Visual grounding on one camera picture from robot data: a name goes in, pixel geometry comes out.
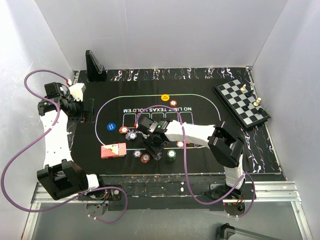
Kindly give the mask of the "blue poker chip stack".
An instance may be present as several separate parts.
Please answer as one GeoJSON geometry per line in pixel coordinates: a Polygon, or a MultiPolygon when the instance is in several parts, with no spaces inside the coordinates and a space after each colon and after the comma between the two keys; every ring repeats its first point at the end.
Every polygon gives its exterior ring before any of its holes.
{"type": "Polygon", "coordinates": [[[156,155],[154,160],[159,161],[161,158],[162,158],[162,153],[159,153],[159,154],[156,155]]]}

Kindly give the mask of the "red poker chip stack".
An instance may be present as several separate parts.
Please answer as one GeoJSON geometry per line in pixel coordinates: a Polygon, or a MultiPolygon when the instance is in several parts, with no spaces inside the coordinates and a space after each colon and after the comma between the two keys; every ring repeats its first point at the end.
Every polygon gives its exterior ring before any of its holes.
{"type": "Polygon", "coordinates": [[[142,163],[146,164],[150,161],[150,159],[151,159],[151,156],[149,154],[145,153],[141,156],[140,160],[142,163]]]}

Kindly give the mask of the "red chips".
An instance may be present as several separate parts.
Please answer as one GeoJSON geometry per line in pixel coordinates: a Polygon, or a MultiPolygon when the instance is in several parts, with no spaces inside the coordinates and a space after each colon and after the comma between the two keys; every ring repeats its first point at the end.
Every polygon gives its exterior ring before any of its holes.
{"type": "Polygon", "coordinates": [[[184,147],[187,147],[188,145],[190,145],[191,143],[190,142],[186,142],[186,143],[184,143],[183,141],[177,141],[177,143],[176,143],[176,145],[177,145],[177,147],[178,148],[184,148],[184,147]]]}
{"type": "Polygon", "coordinates": [[[177,104],[178,104],[178,102],[173,99],[173,100],[171,100],[171,101],[169,102],[169,104],[170,104],[171,107],[176,107],[177,104]]]}
{"type": "Polygon", "coordinates": [[[129,128],[127,126],[122,126],[119,128],[120,134],[127,134],[129,132],[129,128]]]}

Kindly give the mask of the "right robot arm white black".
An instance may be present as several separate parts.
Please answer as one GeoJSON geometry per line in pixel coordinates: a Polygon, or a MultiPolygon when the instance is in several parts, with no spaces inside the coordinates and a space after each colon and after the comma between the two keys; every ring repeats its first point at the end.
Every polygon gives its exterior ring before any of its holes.
{"type": "Polygon", "coordinates": [[[142,145],[156,158],[170,142],[181,141],[206,147],[224,167],[227,195],[237,199],[245,192],[243,174],[244,138],[225,121],[216,125],[195,125],[166,118],[160,121],[143,117],[135,125],[142,132],[142,145]]]}

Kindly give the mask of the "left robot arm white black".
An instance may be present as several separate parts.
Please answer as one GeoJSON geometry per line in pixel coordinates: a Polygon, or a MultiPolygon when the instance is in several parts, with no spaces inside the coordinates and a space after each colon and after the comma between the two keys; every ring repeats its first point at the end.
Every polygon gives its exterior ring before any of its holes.
{"type": "Polygon", "coordinates": [[[86,174],[71,156],[67,126],[69,123],[92,122],[94,100],[84,100],[84,83],[65,87],[58,82],[44,86],[46,96],[38,105],[45,131],[45,159],[37,179],[54,200],[89,191],[95,200],[106,196],[106,187],[96,174],[86,174]]]}

